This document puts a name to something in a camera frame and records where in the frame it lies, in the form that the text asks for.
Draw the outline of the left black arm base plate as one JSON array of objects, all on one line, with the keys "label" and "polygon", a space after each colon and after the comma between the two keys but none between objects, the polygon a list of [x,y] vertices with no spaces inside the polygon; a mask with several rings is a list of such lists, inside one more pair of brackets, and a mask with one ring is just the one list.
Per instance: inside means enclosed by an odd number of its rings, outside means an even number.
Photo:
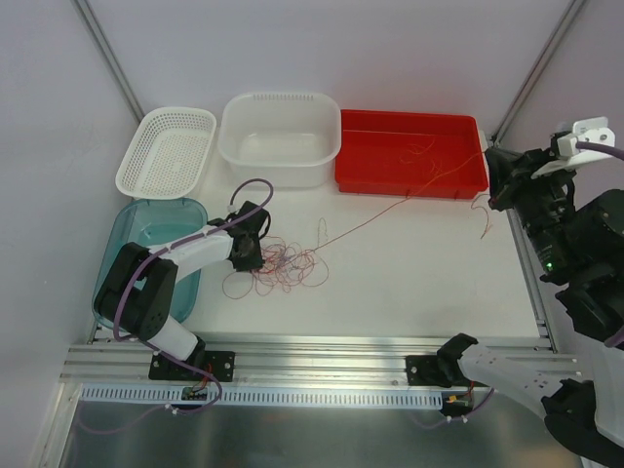
[{"label": "left black arm base plate", "polygon": [[231,382],[234,376],[236,353],[233,351],[207,350],[199,355],[195,364],[187,363],[186,366],[174,363],[162,354],[153,356],[151,359],[148,379],[153,381],[192,381],[200,380],[204,376],[194,369],[209,372],[221,382]]}]

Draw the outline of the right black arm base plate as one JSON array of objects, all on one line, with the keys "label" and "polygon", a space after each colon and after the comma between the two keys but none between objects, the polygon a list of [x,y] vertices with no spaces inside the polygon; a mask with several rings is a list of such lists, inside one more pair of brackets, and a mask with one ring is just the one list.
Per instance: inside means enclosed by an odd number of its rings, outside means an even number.
[{"label": "right black arm base plate", "polygon": [[435,355],[408,355],[405,357],[409,386],[436,386],[450,388],[452,381]]}]

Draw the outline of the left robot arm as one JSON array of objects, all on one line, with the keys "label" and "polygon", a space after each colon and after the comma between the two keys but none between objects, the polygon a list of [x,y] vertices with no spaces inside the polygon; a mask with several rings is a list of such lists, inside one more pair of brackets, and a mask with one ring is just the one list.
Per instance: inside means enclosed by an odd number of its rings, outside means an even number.
[{"label": "left robot arm", "polygon": [[250,201],[227,218],[217,218],[195,233],[156,247],[124,245],[94,299],[94,310],[115,332],[135,338],[171,360],[184,379],[208,369],[206,345],[170,312],[176,284],[201,269],[230,262],[236,272],[263,266],[260,240],[271,215]]}]

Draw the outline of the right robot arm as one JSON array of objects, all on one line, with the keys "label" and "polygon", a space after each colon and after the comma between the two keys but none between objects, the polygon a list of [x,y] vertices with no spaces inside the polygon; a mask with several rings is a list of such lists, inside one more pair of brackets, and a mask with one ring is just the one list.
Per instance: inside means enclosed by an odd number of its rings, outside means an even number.
[{"label": "right robot arm", "polygon": [[608,189],[574,206],[574,171],[539,175],[552,150],[486,153],[489,200],[518,215],[542,266],[560,287],[576,333],[584,337],[592,379],[556,380],[459,333],[436,353],[438,386],[485,384],[531,410],[572,453],[603,467],[623,464],[623,192]]}]

